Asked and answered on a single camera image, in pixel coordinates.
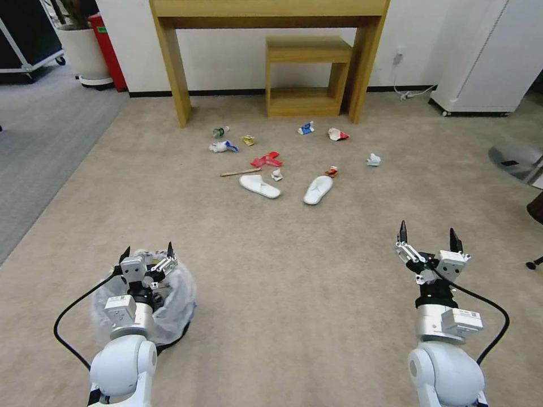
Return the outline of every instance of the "trash bag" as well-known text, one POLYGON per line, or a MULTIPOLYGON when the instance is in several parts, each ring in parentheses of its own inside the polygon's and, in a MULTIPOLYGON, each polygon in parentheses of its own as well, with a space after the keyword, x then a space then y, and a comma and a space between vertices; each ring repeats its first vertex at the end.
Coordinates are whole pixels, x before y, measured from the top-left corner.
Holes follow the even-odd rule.
MULTIPOLYGON (((132 256, 141 257, 147 265, 155 265, 166 258, 166 251, 137 250, 132 256)), ((109 334, 113 329, 113 322, 104 311, 107 299, 125 295, 127 290, 128 285, 123 282, 121 276, 116 276, 92 294, 90 313, 99 339, 109 340, 109 334)), ((157 346, 167 345, 181 338, 183 329, 194 315, 196 284, 188 269, 179 262, 177 268, 169 273, 160 282, 160 287, 153 292, 161 294, 164 305, 153 313, 155 328, 147 339, 157 346)))

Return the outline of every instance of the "trash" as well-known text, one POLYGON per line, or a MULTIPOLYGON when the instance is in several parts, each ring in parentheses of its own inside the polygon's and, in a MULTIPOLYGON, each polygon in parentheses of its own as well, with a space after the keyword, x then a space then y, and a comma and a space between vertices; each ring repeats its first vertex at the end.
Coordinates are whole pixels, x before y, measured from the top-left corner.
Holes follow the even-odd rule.
POLYGON ((309 185, 304 195, 304 202, 308 205, 318 204, 322 197, 332 188, 334 180, 326 175, 316 177, 309 185))
POLYGON ((250 172, 259 172, 262 171, 262 168, 252 168, 250 170, 244 170, 244 171, 235 171, 235 172, 223 172, 221 176, 230 176, 230 175, 240 175, 240 174, 248 174, 250 172))
POLYGON ((346 140, 349 138, 349 135, 343 133, 342 131, 337 130, 334 127, 330 127, 328 129, 328 137, 330 137, 331 140, 339 141, 339 140, 346 140))
POLYGON ((378 167, 381 164, 381 157, 371 153, 369 155, 369 158, 366 159, 366 161, 367 161, 366 164, 369 165, 370 167, 378 167))
POLYGON ((276 187, 262 181, 262 175, 242 175, 239 178, 239 184, 252 192, 263 195, 266 198, 275 199, 281 195, 281 191, 276 187))
POLYGON ((338 176, 338 168, 335 166, 330 166, 330 169, 326 171, 324 175, 329 176, 330 178, 336 178, 338 176))
POLYGON ((274 159, 277 156, 279 156, 279 153, 277 151, 270 151, 267 155, 263 155, 260 158, 255 158, 253 161, 251 161, 251 165, 253 167, 262 167, 264 165, 281 167, 283 163, 274 159))
POLYGON ((221 138, 226 133, 230 131, 230 127, 224 126, 224 127, 217 127, 216 129, 213 129, 213 137, 215 138, 221 138))
POLYGON ((315 129, 313 128, 313 122, 305 123, 298 129, 298 133, 301 135, 313 133, 315 129))
POLYGON ((247 144, 249 147, 255 144, 255 138, 250 135, 246 135, 242 137, 242 140, 245 144, 247 144))
POLYGON ((274 181, 281 181, 283 179, 283 175, 281 174, 281 170, 278 168, 275 171, 272 171, 271 177, 274 181))
POLYGON ((226 150, 233 151, 234 153, 237 153, 239 151, 239 148, 232 145, 230 140, 215 142, 209 146, 209 150, 214 153, 222 153, 226 150))

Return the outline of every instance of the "plant pot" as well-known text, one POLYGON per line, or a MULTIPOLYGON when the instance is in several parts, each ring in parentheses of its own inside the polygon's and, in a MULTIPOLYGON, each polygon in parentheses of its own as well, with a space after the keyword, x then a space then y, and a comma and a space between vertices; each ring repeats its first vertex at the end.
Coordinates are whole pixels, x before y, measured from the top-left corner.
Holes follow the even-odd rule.
POLYGON ((60 27, 57 35, 74 74, 79 76, 83 85, 98 86, 113 82, 92 28, 71 28, 69 25, 60 27))

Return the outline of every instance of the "white slipper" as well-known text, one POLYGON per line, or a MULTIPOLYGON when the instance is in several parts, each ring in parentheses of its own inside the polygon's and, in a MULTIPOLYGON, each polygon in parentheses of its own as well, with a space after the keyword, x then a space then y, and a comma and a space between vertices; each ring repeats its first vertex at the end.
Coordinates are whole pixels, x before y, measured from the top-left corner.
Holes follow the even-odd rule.
POLYGON ((275 199, 281 195, 279 189, 262 181, 262 175, 242 175, 239 183, 243 188, 264 195, 266 198, 275 199))
POLYGON ((305 193, 304 202, 309 205, 318 204, 333 184, 334 180, 329 176, 321 175, 316 177, 305 193))

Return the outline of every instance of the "black cable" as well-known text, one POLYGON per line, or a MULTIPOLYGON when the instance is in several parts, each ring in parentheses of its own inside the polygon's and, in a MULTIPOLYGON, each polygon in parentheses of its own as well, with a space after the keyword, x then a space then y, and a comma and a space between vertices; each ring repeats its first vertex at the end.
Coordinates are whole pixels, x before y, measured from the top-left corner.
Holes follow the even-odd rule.
POLYGON ((107 277, 104 281, 96 284, 92 289, 90 289, 89 291, 87 291, 86 293, 84 293, 81 297, 79 297, 77 300, 75 300, 74 302, 72 302, 70 305, 68 305, 68 307, 66 307, 66 309, 64 309, 64 311, 62 311, 60 313, 60 315, 58 315, 58 318, 57 320, 55 321, 55 325, 53 327, 53 335, 55 335, 55 338, 57 338, 57 340, 66 348, 68 349, 71 353, 74 354, 74 356, 79 359, 81 361, 81 363, 83 365, 85 365, 85 367, 87 368, 87 370, 91 370, 91 366, 89 364, 89 362, 86 361, 86 359, 81 356, 79 354, 79 352, 77 352, 74 348, 72 348, 68 342, 66 342, 64 339, 61 338, 61 336, 58 334, 58 324, 59 322, 61 321, 62 317, 64 317, 64 315, 70 311, 78 302, 80 302, 81 300, 83 300, 85 297, 89 296, 90 294, 92 294, 94 291, 98 290, 101 286, 103 286, 104 284, 106 284, 107 282, 109 282, 109 280, 111 280, 113 277, 115 277, 117 274, 111 274, 109 277, 107 277))
POLYGON ((505 335, 505 332, 507 331, 507 329, 509 328, 509 324, 510 324, 510 319, 509 319, 509 314, 507 313, 507 311, 505 309, 503 309, 502 307, 500 307, 498 304, 496 304, 494 301, 492 300, 489 300, 488 298, 485 298, 483 297, 482 295, 479 295, 479 294, 476 294, 470 290, 468 290, 467 288, 464 288, 462 287, 461 285, 458 285, 456 283, 453 283, 451 280, 449 279, 446 279, 445 277, 443 277, 441 275, 441 273, 439 271, 436 270, 435 267, 432 267, 432 271, 434 271, 438 276, 439 278, 441 278, 442 280, 445 280, 446 282, 448 282, 451 286, 453 286, 454 288, 466 293, 467 295, 470 295, 474 298, 477 298, 478 300, 481 300, 483 302, 486 302, 488 305, 491 305, 492 307, 496 308, 498 311, 500 311, 502 314, 503 314, 503 317, 505 318, 505 321, 503 323, 503 326, 502 326, 502 329, 500 330, 500 332, 498 333, 498 335, 496 335, 496 337, 494 338, 494 340, 492 342, 490 342, 490 344, 485 348, 485 350, 482 351, 482 353, 479 355, 479 357, 477 358, 477 364, 480 365, 482 363, 482 361, 484 360, 484 358, 486 357, 486 355, 489 354, 489 352, 498 344, 498 342, 500 341, 501 338, 503 338, 503 336, 505 335))

